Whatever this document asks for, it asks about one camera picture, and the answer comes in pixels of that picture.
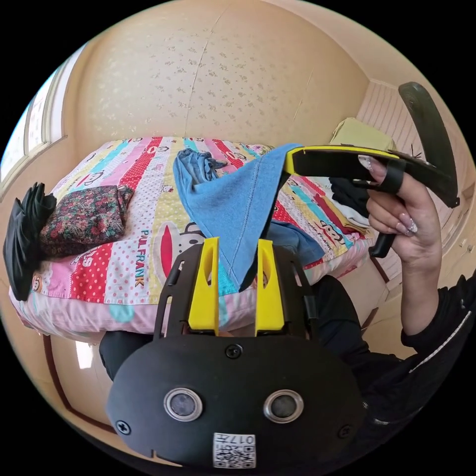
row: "long fingernail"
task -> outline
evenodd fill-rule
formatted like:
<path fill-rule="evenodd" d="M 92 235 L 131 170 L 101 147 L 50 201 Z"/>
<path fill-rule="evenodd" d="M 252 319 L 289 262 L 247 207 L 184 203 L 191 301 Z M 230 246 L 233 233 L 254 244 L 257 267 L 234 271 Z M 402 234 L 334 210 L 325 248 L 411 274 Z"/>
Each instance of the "long fingernail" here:
<path fill-rule="evenodd" d="M 407 215 L 406 213 L 402 213 L 399 216 L 401 222 L 407 227 L 407 230 L 409 230 L 412 233 L 416 233 L 418 231 L 416 223 L 413 221 L 410 215 Z"/>
<path fill-rule="evenodd" d="M 378 160 L 368 155 L 359 155 L 358 161 L 365 167 L 372 175 L 377 178 L 385 178 L 387 175 L 387 169 Z"/>
<path fill-rule="evenodd" d="M 399 233 L 401 233 L 401 234 L 403 234 L 403 235 L 405 235 L 405 236 L 407 236 L 407 237 L 412 237 L 412 236 L 414 235 L 414 233 L 412 233 L 410 230 L 408 230 L 407 227 L 406 227 L 405 225 L 402 225 L 401 223 L 398 223 L 398 224 L 396 225 L 395 229 L 396 229 Z"/>

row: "person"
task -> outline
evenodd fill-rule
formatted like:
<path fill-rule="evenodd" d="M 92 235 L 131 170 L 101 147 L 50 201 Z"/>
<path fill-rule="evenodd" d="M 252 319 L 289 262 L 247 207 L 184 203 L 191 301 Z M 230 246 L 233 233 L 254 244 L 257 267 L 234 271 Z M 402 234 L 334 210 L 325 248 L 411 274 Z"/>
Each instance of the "person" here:
<path fill-rule="evenodd" d="M 381 183 L 386 169 L 372 158 L 361 163 Z M 405 174 L 401 198 L 369 190 L 370 225 L 396 234 L 402 262 L 401 341 L 416 354 L 407 359 L 373 353 L 362 338 L 357 313 L 340 282 L 326 276 L 312 286 L 318 338 L 352 370 L 367 408 L 366 420 L 345 451 L 322 468 L 334 471 L 364 456 L 400 431 L 428 402 L 450 372 L 474 324 L 475 274 L 452 288 L 438 288 L 442 242 L 438 215 L 424 185 Z M 152 336 L 107 332 L 99 352 L 113 380 L 122 362 Z"/>

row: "clothing pile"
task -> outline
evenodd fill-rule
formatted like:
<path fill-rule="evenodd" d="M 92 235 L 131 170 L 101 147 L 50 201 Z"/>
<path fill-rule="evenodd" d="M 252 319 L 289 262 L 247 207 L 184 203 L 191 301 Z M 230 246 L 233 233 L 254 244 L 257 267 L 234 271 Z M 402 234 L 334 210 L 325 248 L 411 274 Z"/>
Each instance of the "clothing pile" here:
<path fill-rule="evenodd" d="M 364 188 L 356 187 L 347 178 L 318 177 L 313 180 L 326 194 L 332 208 L 342 217 L 341 222 L 346 228 L 358 231 L 365 235 L 370 224 L 368 222 L 367 200 L 368 192 Z"/>
<path fill-rule="evenodd" d="M 272 220 L 286 153 L 296 147 L 300 145 L 273 149 L 220 180 L 215 170 L 226 164 L 215 161 L 209 152 L 185 149 L 177 155 L 174 177 L 186 212 L 206 238 L 220 237 L 220 290 L 240 292 L 251 285 L 261 238 L 287 247 L 303 266 L 324 255 L 305 232 Z"/>
<path fill-rule="evenodd" d="M 134 190 L 115 185 L 78 190 L 60 202 L 36 183 L 17 198 L 8 221 L 3 258 L 18 301 L 27 301 L 41 261 L 84 253 L 124 236 Z"/>

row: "sleeve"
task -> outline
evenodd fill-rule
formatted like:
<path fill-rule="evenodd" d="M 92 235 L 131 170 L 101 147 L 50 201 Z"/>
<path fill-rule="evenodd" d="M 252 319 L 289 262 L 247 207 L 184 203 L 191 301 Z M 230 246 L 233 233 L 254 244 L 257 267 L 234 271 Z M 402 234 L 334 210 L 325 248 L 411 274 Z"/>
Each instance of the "sleeve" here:
<path fill-rule="evenodd" d="M 476 272 L 456 286 L 438 290 L 439 305 L 432 322 L 402 343 L 416 354 L 399 362 L 372 388 L 376 418 L 383 422 L 411 419 L 423 408 L 450 373 L 473 328 Z"/>

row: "bedsheet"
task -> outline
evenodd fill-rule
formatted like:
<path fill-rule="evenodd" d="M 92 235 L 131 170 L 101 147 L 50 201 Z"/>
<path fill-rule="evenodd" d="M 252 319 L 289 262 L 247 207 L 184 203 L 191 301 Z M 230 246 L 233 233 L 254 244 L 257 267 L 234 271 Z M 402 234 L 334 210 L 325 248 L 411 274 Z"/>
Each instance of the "bedsheet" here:
<path fill-rule="evenodd" d="M 172 164 L 186 147 L 227 161 L 219 176 L 270 150 L 219 139 L 144 137 L 111 141 L 91 153 L 52 192 L 60 201 L 68 193 L 93 186 L 133 188 L 125 236 L 78 256 L 44 261 L 26 302 L 16 301 L 10 292 L 25 326 L 91 343 L 107 330 L 153 332 L 160 292 L 175 258 L 204 240 L 175 190 Z M 300 227 L 325 250 L 321 260 L 306 266 L 311 283 L 359 266 L 374 241 L 371 232 L 363 235 L 344 229 L 325 192 L 311 178 L 288 180 L 273 218 Z M 249 325 L 255 304 L 256 281 L 242 293 L 222 293 L 220 327 L 233 330 Z"/>

